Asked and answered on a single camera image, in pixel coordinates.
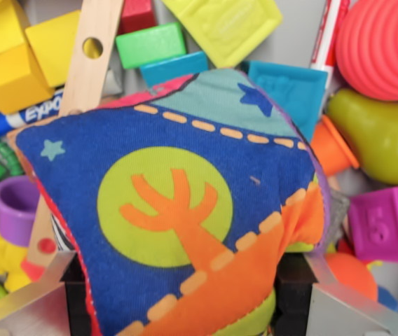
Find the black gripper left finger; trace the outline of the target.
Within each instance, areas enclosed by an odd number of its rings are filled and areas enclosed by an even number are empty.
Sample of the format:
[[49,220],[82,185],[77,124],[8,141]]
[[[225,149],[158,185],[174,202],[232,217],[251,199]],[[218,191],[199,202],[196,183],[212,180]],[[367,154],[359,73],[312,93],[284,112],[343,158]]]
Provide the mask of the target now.
[[0,299],[0,335],[91,335],[85,299],[76,253],[59,252],[37,282]]

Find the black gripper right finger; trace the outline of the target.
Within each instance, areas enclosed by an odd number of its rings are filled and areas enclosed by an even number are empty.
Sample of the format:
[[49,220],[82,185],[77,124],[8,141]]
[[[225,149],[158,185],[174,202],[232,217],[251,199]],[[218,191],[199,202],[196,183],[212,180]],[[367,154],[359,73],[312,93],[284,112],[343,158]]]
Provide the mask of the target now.
[[275,292],[274,335],[398,335],[398,313],[340,283],[323,257],[284,255]]

